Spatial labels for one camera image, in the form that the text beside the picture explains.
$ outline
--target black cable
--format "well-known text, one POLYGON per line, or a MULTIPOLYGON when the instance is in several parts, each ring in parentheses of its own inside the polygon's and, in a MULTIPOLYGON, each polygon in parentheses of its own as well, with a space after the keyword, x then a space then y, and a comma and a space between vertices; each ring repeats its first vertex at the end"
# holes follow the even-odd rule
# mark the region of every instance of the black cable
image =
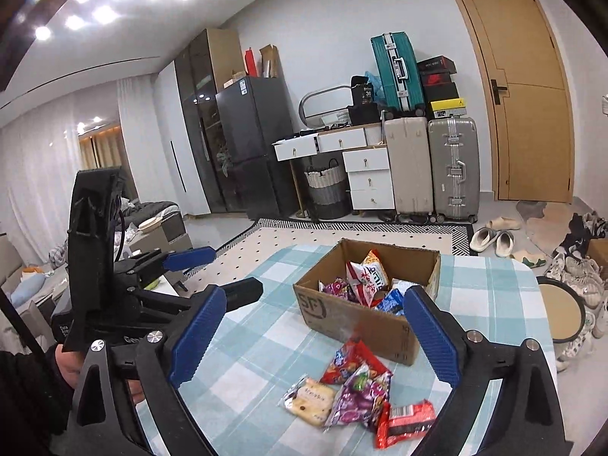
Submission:
POLYGON ((122 211, 118 211, 118 215, 120 216, 120 227, 122 231, 120 232, 120 246, 118 247, 118 253, 116 254, 116 259, 114 262, 118 262, 120 260, 120 253, 122 252, 122 248, 125 244, 125 217, 122 214, 122 211))

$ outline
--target doormat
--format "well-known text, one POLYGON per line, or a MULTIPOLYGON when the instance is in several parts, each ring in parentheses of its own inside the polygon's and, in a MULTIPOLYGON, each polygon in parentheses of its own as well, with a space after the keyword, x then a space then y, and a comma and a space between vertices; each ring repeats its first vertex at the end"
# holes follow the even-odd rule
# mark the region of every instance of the doormat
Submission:
POLYGON ((206 276, 213 275, 218 282, 229 283, 236 280, 235 276, 243 276, 244 267, 251 272, 280 249, 292 245, 333 246, 342 238, 437 250, 446 255, 477 255, 469 248, 472 235, 473 226, 469 223, 420 226, 359 221, 312 223, 297 219, 261 218, 217 249, 218 256, 214 262, 187 271, 184 284, 191 292, 203 289, 199 289, 200 286, 208 283, 199 283, 199 280, 189 283, 201 270, 215 271, 207 272, 206 276))

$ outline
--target black refrigerator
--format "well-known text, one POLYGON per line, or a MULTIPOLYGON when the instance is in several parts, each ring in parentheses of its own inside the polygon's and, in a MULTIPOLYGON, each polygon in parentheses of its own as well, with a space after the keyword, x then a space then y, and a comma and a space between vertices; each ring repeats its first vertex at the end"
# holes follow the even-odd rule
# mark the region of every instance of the black refrigerator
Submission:
POLYGON ((218 93, 216 100, 247 216, 291 216, 299 206, 290 164, 278 162, 272 146, 294 133, 281 81, 245 77, 218 93))

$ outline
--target laundry basket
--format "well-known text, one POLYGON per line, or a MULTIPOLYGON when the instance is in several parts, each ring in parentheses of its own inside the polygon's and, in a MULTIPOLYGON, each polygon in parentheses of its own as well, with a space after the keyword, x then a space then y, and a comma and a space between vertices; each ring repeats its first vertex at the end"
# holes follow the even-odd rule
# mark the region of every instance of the laundry basket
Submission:
POLYGON ((305 174, 318 219, 337 219, 350 212, 346 171, 335 158, 330 160, 327 169, 316 171, 309 167, 305 174))

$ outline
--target light blue tablecloth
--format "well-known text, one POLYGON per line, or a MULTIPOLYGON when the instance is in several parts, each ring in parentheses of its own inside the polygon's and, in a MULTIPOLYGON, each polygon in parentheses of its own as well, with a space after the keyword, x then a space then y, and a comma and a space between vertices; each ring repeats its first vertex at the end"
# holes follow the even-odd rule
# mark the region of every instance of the light blue tablecloth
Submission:
MULTIPOLYGON (((340 343, 310 330, 292 288, 330 247, 296 245, 279 250, 250 276, 264 285, 261 300, 228 313, 195 377, 179 389, 203 433, 221 456, 368 455, 373 435, 359 424, 324 432, 279 406, 302 376, 318 379, 340 343)), ((490 341, 520 345, 537 339, 555 379, 555 356, 545 306, 530 269, 497 258, 442 255, 437 305, 490 341)), ((394 406, 429 399, 437 412, 451 391, 435 376, 422 349, 412 367, 385 361, 394 376, 394 406)), ((500 381, 490 383, 461 455, 474 454, 489 423, 500 381)), ((142 425, 156 454, 168 454, 147 406, 142 425)), ((382 455, 407 455, 417 442, 402 442, 382 455)))

